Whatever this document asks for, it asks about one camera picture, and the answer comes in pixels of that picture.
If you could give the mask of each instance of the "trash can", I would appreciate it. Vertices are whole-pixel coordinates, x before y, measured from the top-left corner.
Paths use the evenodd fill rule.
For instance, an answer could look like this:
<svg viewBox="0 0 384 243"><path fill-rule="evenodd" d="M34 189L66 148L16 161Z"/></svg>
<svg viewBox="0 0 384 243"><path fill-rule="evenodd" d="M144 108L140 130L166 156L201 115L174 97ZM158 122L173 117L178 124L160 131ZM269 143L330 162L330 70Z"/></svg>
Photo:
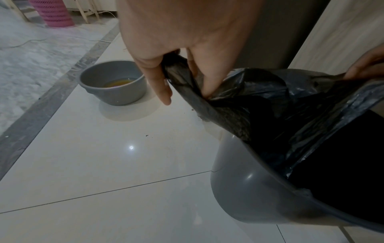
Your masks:
<svg viewBox="0 0 384 243"><path fill-rule="evenodd" d="M383 232L384 226L337 210L297 189L236 136L225 132L211 172L219 205L245 223L359 225Z"/></svg>

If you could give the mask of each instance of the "marble floor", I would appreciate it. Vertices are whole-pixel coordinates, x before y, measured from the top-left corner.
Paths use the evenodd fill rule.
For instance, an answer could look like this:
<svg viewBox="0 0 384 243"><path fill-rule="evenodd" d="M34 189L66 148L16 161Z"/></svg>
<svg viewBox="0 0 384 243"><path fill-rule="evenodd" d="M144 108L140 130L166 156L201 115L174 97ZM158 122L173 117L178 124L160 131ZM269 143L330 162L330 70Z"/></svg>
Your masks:
<svg viewBox="0 0 384 243"><path fill-rule="evenodd" d="M15 1L21 8L28 2ZM75 26L50 28L36 11L24 22L0 7L0 134L31 107L117 24L103 15L85 24L73 14Z"/></svg>

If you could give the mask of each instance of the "garbage bag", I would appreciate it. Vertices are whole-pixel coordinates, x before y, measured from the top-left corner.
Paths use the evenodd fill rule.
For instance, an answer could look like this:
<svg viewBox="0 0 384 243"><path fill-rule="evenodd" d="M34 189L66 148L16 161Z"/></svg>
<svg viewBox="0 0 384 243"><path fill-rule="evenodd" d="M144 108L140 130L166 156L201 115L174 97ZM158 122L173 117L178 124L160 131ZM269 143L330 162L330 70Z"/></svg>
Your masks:
<svg viewBox="0 0 384 243"><path fill-rule="evenodd" d="M342 80L298 69L233 70L209 99L187 60L164 56L169 83L197 113L251 145L288 179L293 169L342 127L384 98L384 80Z"/></svg>

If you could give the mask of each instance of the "hand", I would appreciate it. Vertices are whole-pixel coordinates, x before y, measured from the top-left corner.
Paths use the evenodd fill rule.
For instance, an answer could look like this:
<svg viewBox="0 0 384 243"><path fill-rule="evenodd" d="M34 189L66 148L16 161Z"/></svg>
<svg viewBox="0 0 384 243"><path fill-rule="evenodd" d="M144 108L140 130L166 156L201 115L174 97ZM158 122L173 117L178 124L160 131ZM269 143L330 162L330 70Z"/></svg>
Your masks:
<svg viewBox="0 0 384 243"><path fill-rule="evenodd" d="M149 84L169 105L163 55L187 48L193 74L204 74L209 97L232 69L263 0L117 0L123 41Z"/></svg>
<svg viewBox="0 0 384 243"><path fill-rule="evenodd" d="M344 79L384 77L384 44L359 58L347 71Z"/></svg>

